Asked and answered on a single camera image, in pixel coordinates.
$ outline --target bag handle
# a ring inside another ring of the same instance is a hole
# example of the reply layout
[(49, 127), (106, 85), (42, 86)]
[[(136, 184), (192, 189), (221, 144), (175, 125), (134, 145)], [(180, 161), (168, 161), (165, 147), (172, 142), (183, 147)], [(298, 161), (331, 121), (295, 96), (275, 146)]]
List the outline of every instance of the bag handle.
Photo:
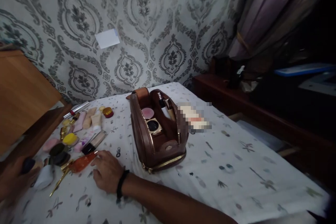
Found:
[(151, 105), (149, 91), (146, 87), (136, 89), (132, 92), (132, 94), (137, 95), (140, 108), (148, 107)]

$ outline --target black bracelet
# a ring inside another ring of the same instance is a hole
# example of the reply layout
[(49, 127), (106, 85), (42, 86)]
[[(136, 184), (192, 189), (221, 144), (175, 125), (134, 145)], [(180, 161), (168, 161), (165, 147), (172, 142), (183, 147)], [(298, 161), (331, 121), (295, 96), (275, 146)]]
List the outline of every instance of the black bracelet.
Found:
[(119, 179), (118, 187), (117, 187), (117, 203), (120, 202), (121, 197), (123, 196), (121, 192), (121, 187), (123, 186), (122, 184), (124, 183), (125, 178), (129, 174), (129, 170), (125, 170), (123, 174), (121, 175), (121, 178)]

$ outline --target gold scissors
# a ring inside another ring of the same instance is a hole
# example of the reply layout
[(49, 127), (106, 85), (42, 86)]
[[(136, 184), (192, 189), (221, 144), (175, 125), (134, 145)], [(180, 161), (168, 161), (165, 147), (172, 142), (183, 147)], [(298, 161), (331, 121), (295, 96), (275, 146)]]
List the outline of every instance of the gold scissors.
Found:
[(62, 180), (64, 179), (64, 177), (68, 174), (68, 172), (70, 171), (70, 166), (73, 164), (74, 160), (71, 159), (68, 163), (64, 164), (62, 167), (61, 167), (61, 170), (63, 172), (63, 175), (61, 177), (61, 179), (56, 183), (55, 185), (55, 188), (53, 189), (53, 191), (51, 192), (50, 196), (51, 197), (54, 192), (58, 189), (60, 183), (62, 182)]

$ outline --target wooden furniture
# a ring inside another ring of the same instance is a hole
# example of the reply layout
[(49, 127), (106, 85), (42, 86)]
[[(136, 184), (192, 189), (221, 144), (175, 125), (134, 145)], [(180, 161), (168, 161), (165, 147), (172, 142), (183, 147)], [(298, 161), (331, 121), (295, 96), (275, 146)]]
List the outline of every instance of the wooden furniture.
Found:
[[(19, 154), (38, 151), (49, 137), (46, 133), (51, 134), (71, 108), (19, 50), (0, 52), (0, 92), (0, 155), (23, 134), (28, 136), (16, 148)], [(58, 101), (64, 107), (49, 111)]]
[(234, 119), (242, 113), (251, 118), (255, 122), (254, 125), (261, 130), (295, 146), (295, 150), (299, 148), (299, 152), (293, 152), (294, 154), (286, 159), (303, 172), (311, 173), (330, 187), (334, 187), (331, 181), (334, 169), (331, 169), (331, 166), (336, 146), (333, 142), (253, 104), (242, 90), (227, 89), (224, 79), (214, 74), (196, 76), (193, 83), (198, 97), (212, 102), (213, 106), (227, 116), (233, 115)]

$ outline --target wooden dresser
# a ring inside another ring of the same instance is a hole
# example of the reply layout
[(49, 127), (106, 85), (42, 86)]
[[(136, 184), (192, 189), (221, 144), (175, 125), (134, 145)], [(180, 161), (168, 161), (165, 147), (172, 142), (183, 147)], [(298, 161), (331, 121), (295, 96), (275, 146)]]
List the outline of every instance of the wooden dresser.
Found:
[[(71, 108), (19, 50), (0, 52), (0, 92), (0, 155), (27, 135), (9, 160), (34, 155), (49, 137), (46, 132), (53, 132)], [(64, 107), (49, 111), (58, 101)]]

